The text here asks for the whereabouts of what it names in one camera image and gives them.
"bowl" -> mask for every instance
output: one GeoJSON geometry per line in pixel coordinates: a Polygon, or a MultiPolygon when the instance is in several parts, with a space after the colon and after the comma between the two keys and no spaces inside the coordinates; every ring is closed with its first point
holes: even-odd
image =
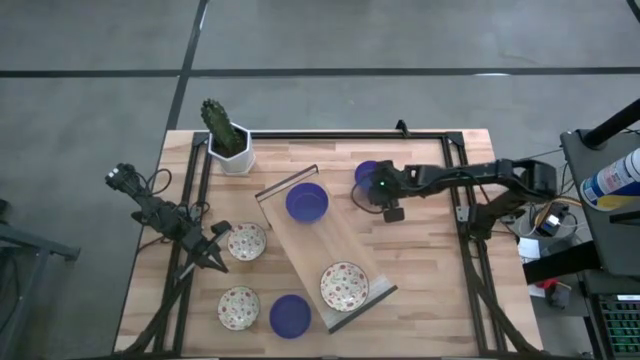
{"type": "Polygon", "coordinates": [[[218,319],[229,330],[240,331],[256,321],[260,313],[258,295],[246,286],[227,290],[218,302],[218,319]]]}
{"type": "Polygon", "coordinates": [[[271,307],[269,323],[278,336],[295,339],[309,328],[311,308],[307,301],[298,295],[282,296],[271,307]]]}
{"type": "Polygon", "coordinates": [[[296,221],[311,224],[327,212],[329,196],[318,184],[301,183],[289,190],[286,207],[289,215],[296,221]]]}
{"type": "Polygon", "coordinates": [[[367,300],[369,280],[356,264],[341,261],[329,266],[320,279],[322,299],[330,308],[348,312],[367,300]]]}
{"type": "Polygon", "coordinates": [[[356,180],[356,184],[358,184],[358,187],[360,187],[362,190],[366,191],[371,187],[371,178],[369,177],[369,174],[371,174],[376,169],[376,166],[378,166],[378,162],[369,160],[360,163],[360,165],[358,165],[358,167],[356,168],[354,177],[356,180]]]}
{"type": "Polygon", "coordinates": [[[267,247],[267,234],[258,224],[242,223],[234,226],[227,237],[227,248],[240,261],[251,261],[267,247]]]}

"table leg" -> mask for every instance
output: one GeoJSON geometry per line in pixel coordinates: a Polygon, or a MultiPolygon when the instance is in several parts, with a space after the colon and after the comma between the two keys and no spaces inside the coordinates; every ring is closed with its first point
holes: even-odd
{"type": "Polygon", "coordinates": [[[599,269],[600,259],[593,241],[545,256],[523,265],[527,284],[587,269],[599,269]]]}

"decorative plate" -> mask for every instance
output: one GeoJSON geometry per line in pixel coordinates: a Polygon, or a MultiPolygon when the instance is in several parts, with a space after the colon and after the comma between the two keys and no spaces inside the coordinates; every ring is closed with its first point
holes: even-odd
{"type": "Polygon", "coordinates": [[[244,330],[260,313],[260,299],[246,286],[227,290],[218,303],[218,319],[229,330],[244,330]]]}
{"type": "Polygon", "coordinates": [[[367,300],[369,280],[357,265],[337,262],[322,274],[320,293],[332,309],[353,311],[367,300]]]}
{"type": "Polygon", "coordinates": [[[257,224],[242,223],[231,229],[227,247],[234,258],[251,261],[260,256],[267,247],[267,234],[257,224]]]}

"concrete floor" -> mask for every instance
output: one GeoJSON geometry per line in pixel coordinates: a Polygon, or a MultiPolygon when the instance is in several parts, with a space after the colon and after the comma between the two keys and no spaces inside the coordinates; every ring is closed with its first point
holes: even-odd
{"type": "MultiPolygon", "coordinates": [[[[0,0],[0,70],[180,69],[197,6],[0,0]]],[[[193,68],[637,66],[639,32],[624,0],[211,0],[193,68]]],[[[21,358],[111,351],[140,227],[103,177],[122,161],[153,171],[177,83],[0,79],[12,223],[82,247],[77,263],[50,264],[21,358]]],[[[201,78],[177,128],[202,129],[200,103],[215,97],[252,129],[488,128],[496,155],[517,158],[639,93],[640,75],[201,78]]],[[[547,350],[589,350],[575,319],[539,319],[547,350]]]]}

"white pot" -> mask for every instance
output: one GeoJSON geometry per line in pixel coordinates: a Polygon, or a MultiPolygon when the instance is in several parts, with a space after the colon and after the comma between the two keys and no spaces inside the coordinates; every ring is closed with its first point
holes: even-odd
{"type": "Polygon", "coordinates": [[[216,154],[213,151],[213,134],[209,133],[209,154],[216,158],[222,166],[222,172],[229,176],[242,176],[249,173],[251,167],[256,161],[256,155],[253,153],[253,144],[251,142],[251,131],[243,128],[240,125],[231,123],[231,126],[244,132],[247,138],[247,147],[241,153],[226,158],[224,156],[216,154]]]}

